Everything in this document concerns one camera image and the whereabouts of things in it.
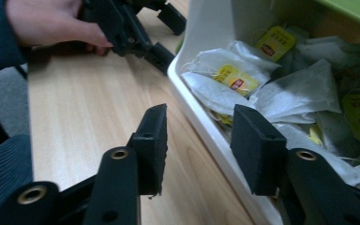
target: wooden table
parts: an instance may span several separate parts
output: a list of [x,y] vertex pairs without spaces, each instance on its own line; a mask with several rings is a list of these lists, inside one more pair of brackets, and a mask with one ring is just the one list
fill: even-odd
[[[187,16],[188,1],[171,3]],[[171,52],[180,41],[144,9],[150,38]],[[171,94],[170,82],[134,56],[106,57],[57,45],[29,64],[36,181],[61,190],[96,174],[103,153],[124,146],[145,110],[168,105],[168,156],[161,196],[142,197],[142,224],[252,224],[248,211]]]

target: gray fabric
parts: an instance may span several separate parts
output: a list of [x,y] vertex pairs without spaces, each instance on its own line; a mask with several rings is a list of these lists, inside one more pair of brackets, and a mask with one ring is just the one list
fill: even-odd
[[0,205],[15,189],[33,180],[31,142],[19,135],[0,145]]
[[0,71],[0,123],[9,137],[30,134],[27,80],[13,67]]

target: finger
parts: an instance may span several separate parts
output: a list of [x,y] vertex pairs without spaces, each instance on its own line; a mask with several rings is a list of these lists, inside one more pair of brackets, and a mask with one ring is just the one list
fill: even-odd
[[95,49],[95,46],[94,46],[94,45],[89,44],[89,43],[86,44],[86,50],[87,50],[88,52],[91,53],[94,49]]
[[108,53],[109,48],[105,48],[105,47],[99,47],[96,46],[95,48],[95,54],[100,55],[100,56],[104,56]]
[[74,40],[80,40],[99,47],[111,48],[113,46],[96,23],[73,19],[70,27],[69,35]]

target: metal grommet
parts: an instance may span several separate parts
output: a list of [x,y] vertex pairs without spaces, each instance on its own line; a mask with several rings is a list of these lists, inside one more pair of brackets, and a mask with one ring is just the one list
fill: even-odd
[[111,158],[113,159],[123,159],[129,155],[127,150],[116,150],[115,152],[111,153]]
[[43,196],[45,196],[46,192],[47,192],[47,189],[44,186],[30,187],[29,189],[25,190],[19,196],[19,198],[17,198],[17,203],[19,203],[19,204],[34,203],[34,202],[40,200],[41,198],[43,198]]
[[296,155],[304,160],[314,161],[317,160],[317,156],[308,151],[297,151]]

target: hand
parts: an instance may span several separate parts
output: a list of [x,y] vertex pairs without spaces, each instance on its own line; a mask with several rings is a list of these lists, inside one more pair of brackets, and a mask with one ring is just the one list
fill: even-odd
[[113,45],[96,23],[77,18],[82,0],[7,0],[6,14],[21,46],[79,40],[104,54]]

